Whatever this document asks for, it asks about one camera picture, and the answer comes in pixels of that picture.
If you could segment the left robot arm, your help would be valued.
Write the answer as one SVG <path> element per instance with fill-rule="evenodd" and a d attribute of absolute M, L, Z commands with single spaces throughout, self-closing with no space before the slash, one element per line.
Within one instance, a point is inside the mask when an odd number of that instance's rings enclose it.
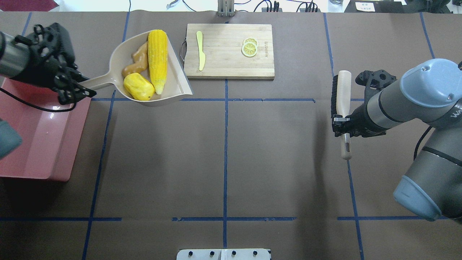
<path fill-rule="evenodd" d="M 36 24 L 27 36 L 1 33 L 1 76 L 56 92 L 61 112 L 70 112 L 79 101 L 97 92 L 83 86 L 88 78 L 78 71 L 67 29 L 59 23 Z"/>

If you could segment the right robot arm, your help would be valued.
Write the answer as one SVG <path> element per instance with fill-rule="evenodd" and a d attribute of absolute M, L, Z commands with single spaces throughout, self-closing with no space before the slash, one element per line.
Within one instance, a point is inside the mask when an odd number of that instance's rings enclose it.
<path fill-rule="evenodd" d="M 363 104 L 350 112 L 352 75 L 333 76 L 331 123 L 340 138 L 341 157 L 352 157 L 351 138 L 385 135 L 411 120 L 427 125 L 416 143 L 413 162 L 393 192 L 401 206 L 427 221 L 446 217 L 461 223 L 461 64 L 433 58 L 401 78 L 385 70 L 365 70 Z"/>

